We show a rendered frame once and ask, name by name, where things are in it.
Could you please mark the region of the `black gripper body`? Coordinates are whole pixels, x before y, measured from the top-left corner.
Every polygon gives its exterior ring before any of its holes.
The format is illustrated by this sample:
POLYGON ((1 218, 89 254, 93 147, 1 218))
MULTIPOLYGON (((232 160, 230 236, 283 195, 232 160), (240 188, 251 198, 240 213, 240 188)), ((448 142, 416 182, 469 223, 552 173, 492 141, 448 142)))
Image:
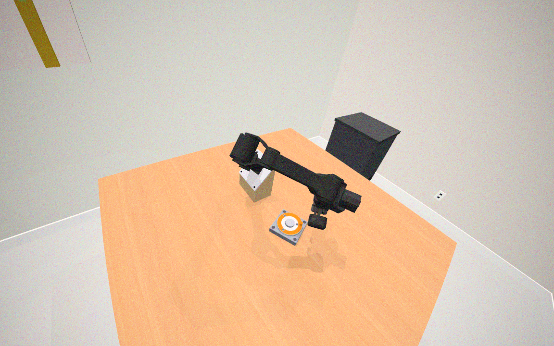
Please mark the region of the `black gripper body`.
POLYGON ((308 226, 312 226, 320 230, 325 230, 327 218, 322 216, 321 214, 325 214, 327 212, 325 210, 327 205, 329 204, 327 204, 326 202, 317 200, 317 197, 314 196, 313 206, 315 206, 315 210, 313 214, 309 214, 309 218, 307 222, 308 226))

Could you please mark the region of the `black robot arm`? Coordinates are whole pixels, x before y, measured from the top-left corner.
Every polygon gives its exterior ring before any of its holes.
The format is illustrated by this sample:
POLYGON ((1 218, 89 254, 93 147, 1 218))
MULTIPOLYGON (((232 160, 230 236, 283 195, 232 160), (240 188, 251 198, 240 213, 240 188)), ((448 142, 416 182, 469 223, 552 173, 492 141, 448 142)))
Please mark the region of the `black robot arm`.
POLYGON ((301 183, 308 187, 310 193, 314 194, 317 200, 329 204, 325 208, 326 211, 331 210, 340 214, 341 211, 349 210, 355 213, 360 206, 362 196, 347 190, 347 184, 339 176, 315 173, 291 161, 280 155, 278 150, 269 147, 260 136, 248 132, 245 132, 245 135, 241 133, 229 156, 244 170, 252 170, 259 174, 264 167, 301 183), (261 159, 255 152, 259 142, 266 148, 261 159))

